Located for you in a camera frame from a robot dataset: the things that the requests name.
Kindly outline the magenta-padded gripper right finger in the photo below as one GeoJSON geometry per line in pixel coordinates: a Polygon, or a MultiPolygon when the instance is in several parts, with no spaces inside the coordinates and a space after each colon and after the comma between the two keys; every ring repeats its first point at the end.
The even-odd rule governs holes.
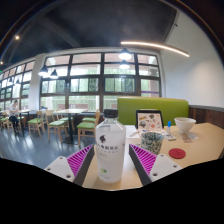
{"type": "Polygon", "coordinates": [[[143,186],[182,169],[165,154],[155,155],[133,144],[129,145],[129,155],[143,186]]]}

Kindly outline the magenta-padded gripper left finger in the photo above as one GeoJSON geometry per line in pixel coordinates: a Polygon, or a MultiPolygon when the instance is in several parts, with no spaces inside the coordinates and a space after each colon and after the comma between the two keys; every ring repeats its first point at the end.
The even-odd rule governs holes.
{"type": "Polygon", "coordinates": [[[94,146],[89,145],[68,157],[59,156],[45,171],[82,186],[93,156],[94,146]]]}

